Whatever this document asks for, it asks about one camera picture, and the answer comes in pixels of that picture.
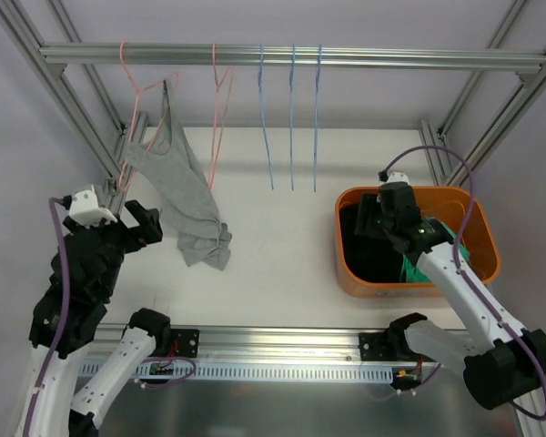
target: white wall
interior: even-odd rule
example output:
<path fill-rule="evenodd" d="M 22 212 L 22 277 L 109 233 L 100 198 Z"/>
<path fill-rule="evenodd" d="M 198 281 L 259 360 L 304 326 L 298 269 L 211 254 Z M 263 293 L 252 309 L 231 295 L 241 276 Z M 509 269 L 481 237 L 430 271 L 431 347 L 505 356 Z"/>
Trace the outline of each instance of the white wall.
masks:
<path fill-rule="evenodd" d="M 47 201 L 102 179 L 88 153 L 0 27 L 0 436 L 20 396 L 32 310 L 56 253 Z"/>
<path fill-rule="evenodd" d="M 502 260 L 493 289 L 529 329 L 546 332 L 546 91 L 476 183 Z"/>

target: black bracket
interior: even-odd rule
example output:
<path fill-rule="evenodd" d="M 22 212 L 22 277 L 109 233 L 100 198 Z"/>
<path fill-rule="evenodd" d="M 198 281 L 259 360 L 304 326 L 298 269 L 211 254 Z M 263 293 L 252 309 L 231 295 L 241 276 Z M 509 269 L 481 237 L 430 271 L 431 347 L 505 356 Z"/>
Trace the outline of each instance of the black bracket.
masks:
<path fill-rule="evenodd" d="M 361 332 L 358 335 L 360 359 L 362 361 L 418 361 L 420 355 L 410 350 L 404 331 L 412 323 L 426 319 L 422 314 L 415 312 L 394 320 L 383 332 Z"/>
<path fill-rule="evenodd" d="M 174 353 L 177 357 L 196 358 L 200 342 L 199 330 L 170 330 L 170 338 L 176 342 Z"/>

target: orange basket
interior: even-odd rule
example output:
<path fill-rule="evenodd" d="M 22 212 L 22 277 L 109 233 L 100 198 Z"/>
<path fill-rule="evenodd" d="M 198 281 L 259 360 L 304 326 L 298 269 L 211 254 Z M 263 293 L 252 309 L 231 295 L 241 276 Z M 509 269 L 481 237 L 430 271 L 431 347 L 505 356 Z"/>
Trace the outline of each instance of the orange basket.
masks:
<path fill-rule="evenodd" d="M 455 187 L 413 187 L 415 199 L 423 216 L 434 217 L 457 233 L 470 202 L 470 194 Z M 346 265 L 342 243 L 339 211 L 359 204 L 362 193 L 378 194 L 378 187 L 351 188 L 336 202 L 336 268 L 338 282 L 344 291 L 355 298 L 440 297 L 441 292 L 426 283 L 375 283 L 356 277 Z M 462 244 L 470 252 L 470 266 L 475 274 L 489 284 L 500 273 L 500 254 L 485 218 L 481 204 L 476 200 L 470 221 L 463 233 Z"/>

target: metal surface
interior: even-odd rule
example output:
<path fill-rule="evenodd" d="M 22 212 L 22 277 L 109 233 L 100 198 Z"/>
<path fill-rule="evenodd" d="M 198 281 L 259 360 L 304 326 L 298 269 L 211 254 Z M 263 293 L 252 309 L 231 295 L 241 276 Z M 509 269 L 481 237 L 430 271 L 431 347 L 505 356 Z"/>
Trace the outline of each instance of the metal surface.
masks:
<path fill-rule="evenodd" d="M 91 345 L 91 358 L 105 358 L 121 339 L 125 325 L 102 323 Z M 200 330 L 200 361 L 262 364 L 352 365 L 359 363 L 360 332 L 381 330 L 323 330 L 289 328 L 187 327 Z M 380 365 L 391 367 L 395 362 Z"/>
<path fill-rule="evenodd" d="M 53 43 L 41 50 L 47 63 L 119 64 L 119 43 Z M 315 66 L 318 47 L 296 47 L 295 63 Z M 289 66 L 293 49 L 289 46 L 266 46 L 264 64 Z M 124 48 L 128 64 L 141 65 L 212 65 L 209 44 L 129 44 Z M 217 45 L 217 64 L 221 66 L 256 66 L 260 62 L 260 46 Z M 519 50 L 404 50 L 379 48 L 322 49 L 323 66 L 366 68 L 417 68 L 438 70 L 492 70 L 535 73 L 546 56 Z"/>
<path fill-rule="evenodd" d="M 66 11 L 63 2 L 61 0 L 46 0 L 46 3 L 50 8 L 56 23 L 66 36 L 66 39 L 72 43 L 80 43 L 81 37 L 77 33 L 75 25 L 73 25 L 73 21 L 71 20 L 69 13 Z M 124 124 L 122 123 L 119 114 L 117 113 L 117 109 L 113 104 L 111 97 L 107 93 L 106 88 L 101 81 L 101 77 L 99 77 L 95 67 L 91 65 L 84 65 L 83 71 L 85 72 L 89 84 L 93 88 L 97 98 L 106 109 L 106 112 L 109 115 L 110 123 L 118 132 L 123 131 Z"/>
<path fill-rule="evenodd" d="M 498 25 L 498 28 L 493 33 L 490 42 L 487 44 L 487 48 L 498 48 L 503 43 L 528 3 L 528 0 L 513 0 L 505 16 L 501 19 L 500 25 Z M 451 126 L 453 126 L 453 123 L 459 116 L 459 113 L 465 107 L 466 103 L 473 95 L 474 90 L 484 78 L 484 75 L 485 73 L 481 71 L 470 74 L 457 97 L 457 100 L 453 103 L 449 114 L 445 117 L 443 127 L 441 128 L 441 134 L 443 136 L 449 132 Z"/>
<path fill-rule="evenodd" d="M 491 152 L 508 135 L 518 120 L 520 120 L 545 89 L 546 64 L 542 66 L 540 73 L 527 86 L 519 85 L 516 87 L 508 103 L 491 121 L 480 140 L 467 154 L 465 158 L 473 170 L 477 170 L 483 165 Z M 456 166 L 445 181 L 445 184 L 461 186 L 467 178 L 467 171 L 461 166 Z"/>
<path fill-rule="evenodd" d="M 540 390 L 531 391 L 521 396 L 516 401 L 529 412 L 543 414 L 545 411 L 544 399 Z M 546 422 L 539 422 L 521 412 L 516 412 L 521 427 L 521 434 L 524 437 L 546 437 Z"/>
<path fill-rule="evenodd" d="M 65 76 L 57 77 L 40 55 L 42 37 L 28 18 L 25 9 L 16 0 L 0 1 L 0 25 L 11 37 L 71 126 L 89 145 L 102 169 L 108 176 L 118 175 L 118 164 L 107 150 L 75 91 Z"/>
<path fill-rule="evenodd" d="M 353 383 L 187 381 L 160 391 L 128 384 L 101 437 L 516 437 L 511 409 L 482 409 L 450 372 L 416 397 Z"/>
<path fill-rule="evenodd" d="M 420 141 L 425 146 L 446 147 L 440 140 L 439 132 L 427 120 L 420 122 L 419 129 Z M 429 164 L 430 174 L 433 177 L 435 185 L 443 185 L 445 179 L 451 172 L 451 161 L 449 155 L 439 150 L 425 150 L 427 163 Z"/>
<path fill-rule="evenodd" d="M 123 328 L 100 325 L 92 355 L 105 357 L 117 345 Z M 194 328 L 201 332 L 197 362 L 203 373 L 161 391 L 142 391 L 129 383 L 109 410 L 101 437 L 519 435 L 510 407 L 482 409 L 462 380 L 445 370 L 416 397 L 380 401 L 392 393 L 390 386 L 362 381 L 372 380 L 369 371 L 375 371 L 376 378 L 377 371 L 391 371 L 395 363 L 362 363 L 358 351 L 358 334 L 379 330 Z M 396 365 L 414 367 L 410 362 Z M 186 366 L 182 364 L 180 372 Z M 424 371 L 433 366 L 425 364 Z M 279 376 L 283 369 L 304 373 Z M 84 370 L 92 374 L 96 367 Z M 247 377 L 240 371 L 255 374 Z"/>
<path fill-rule="evenodd" d="M 86 360 L 79 376 L 93 377 L 103 366 L 103 360 Z M 150 375 L 152 363 L 140 365 L 132 375 L 146 380 L 180 378 L 190 371 L 190 365 L 181 361 L 166 365 L 172 375 Z M 358 364 L 330 366 L 319 364 L 237 364 L 198 361 L 192 381 L 309 381 L 309 382 L 363 382 L 390 384 L 392 369 L 388 366 Z"/>
<path fill-rule="evenodd" d="M 149 125 L 149 117 L 147 116 L 147 112 L 138 112 L 136 115 L 136 127 L 134 130 L 134 141 L 141 143 L 144 140 L 144 135 L 146 134 L 146 129 Z M 124 146 L 126 144 L 127 140 L 127 132 L 129 129 L 126 129 L 126 133 L 123 134 L 121 137 L 117 139 L 116 146 L 114 148 L 114 157 L 116 157 L 117 162 L 123 163 L 123 156 L 125 153 Z M 126 169 L 126 177 L 124 180 L 129 180 L 131 178 L 131 175 L 133 174 L 133 169 L 131 167 L 127 167 Z M 106 199 L 106 205 L 109 208 L 111 212 L 114 214 L 120 214 L 121 209 L 124 207 L 124 201 L 126 200 L 126 191 L 121 191 L 117 194 L 109 193 Z"/>

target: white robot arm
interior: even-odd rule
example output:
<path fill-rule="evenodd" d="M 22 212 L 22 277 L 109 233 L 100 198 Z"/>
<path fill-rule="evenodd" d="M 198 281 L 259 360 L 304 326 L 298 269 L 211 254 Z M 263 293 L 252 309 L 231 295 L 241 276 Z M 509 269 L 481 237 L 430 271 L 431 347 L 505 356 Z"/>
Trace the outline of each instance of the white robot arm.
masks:
<path fill-rule="evenodd" d="M 128 228 L 101 205 L 94 186 L 55 201 L 69 210 L 64 225 L 70 232 L 64 238 L 56 223 L 63 240 L 63 244 L 59 240 L 59 254 L 63 250 L 66 257 L 53 258 L 51 286 L 34 309 L 29 335 L 32 385 L 16 436 L 91 437 L 97 436 L 109 406 L 141 361 L 153 352 L 156 356 L 168 353 L 170 319 L 142 309 L 132 316 L 106 365 L 73 396 L 124 256 L 161 241 L 162 229 L 159 212 L 146 210 L 136 201 L 126 203 L 138 223 Z M 51 212 L 55 219 L 56 212 Z"/>
<path fill-rule="evenodd" d="M 378 195 L 364 194 L 360 211 L 357 234 L 392 242 L 438 286 L 470 334 L 465 340 L 415 313 L 392 322 L 376 347 L 441 363 L 461 375 L 473 398 L 487 409 L 545 385 L 546 334 L 526 330 L 495 300 L 453 248 L 446 228 L 421 217 L 406 180 L 397 176 L 381 185 Z"/>

